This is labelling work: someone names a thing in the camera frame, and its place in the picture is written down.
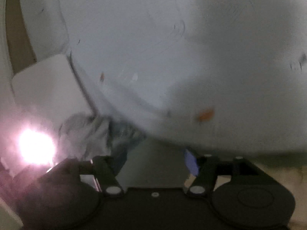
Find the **cream beige garment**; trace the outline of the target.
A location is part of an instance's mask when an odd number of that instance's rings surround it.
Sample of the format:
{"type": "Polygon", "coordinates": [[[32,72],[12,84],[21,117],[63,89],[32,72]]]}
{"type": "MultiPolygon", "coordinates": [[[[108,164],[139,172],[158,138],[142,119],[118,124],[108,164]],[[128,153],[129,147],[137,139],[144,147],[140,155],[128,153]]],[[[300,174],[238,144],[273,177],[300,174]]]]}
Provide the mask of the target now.
{"type": "Polygon", "coordinates": [[[256,166],[287,188],[295,198],[295,211],[288,224],[290,229],[306,229],[306,165],[301,167],[256,166]]]}

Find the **dark denim garment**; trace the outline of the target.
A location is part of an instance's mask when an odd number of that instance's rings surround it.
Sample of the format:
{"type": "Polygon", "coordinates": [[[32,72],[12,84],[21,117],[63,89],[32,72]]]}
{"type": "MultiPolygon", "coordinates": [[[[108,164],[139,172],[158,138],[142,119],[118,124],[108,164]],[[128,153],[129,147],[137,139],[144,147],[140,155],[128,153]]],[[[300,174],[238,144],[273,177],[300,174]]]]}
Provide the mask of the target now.
{"type": "Polygon", "coordinates": [[[130,151],[140,145],[146,135],[127,122],[109,123],[109,135],[107,138],[107,163],[115,176],[123,168],[130,151]]]}

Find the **grey blue crumpled garment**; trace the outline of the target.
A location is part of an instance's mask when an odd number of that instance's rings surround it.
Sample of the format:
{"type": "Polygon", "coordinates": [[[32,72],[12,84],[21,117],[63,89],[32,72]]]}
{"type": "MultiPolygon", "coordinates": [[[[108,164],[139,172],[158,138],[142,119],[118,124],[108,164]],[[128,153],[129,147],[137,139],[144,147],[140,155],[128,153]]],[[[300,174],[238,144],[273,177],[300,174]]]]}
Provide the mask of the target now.
{"type": "Polygon", "coordinates": [[[110,156],[109,117],[74,114],[59,128],[56,160],[66,158],[90,160],[95,156],[110,156]]]}

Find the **carrot print bed sheet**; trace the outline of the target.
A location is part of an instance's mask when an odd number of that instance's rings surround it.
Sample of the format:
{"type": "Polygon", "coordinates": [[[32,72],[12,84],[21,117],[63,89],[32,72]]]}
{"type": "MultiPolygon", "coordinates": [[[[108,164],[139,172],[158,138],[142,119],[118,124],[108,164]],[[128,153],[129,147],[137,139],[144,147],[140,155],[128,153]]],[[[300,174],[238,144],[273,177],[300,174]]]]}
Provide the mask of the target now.
{"type": "Polygon", "coordinates": [[[20,0],[37,60],[157,139],[306,152],[306,0],[20,0]]]}

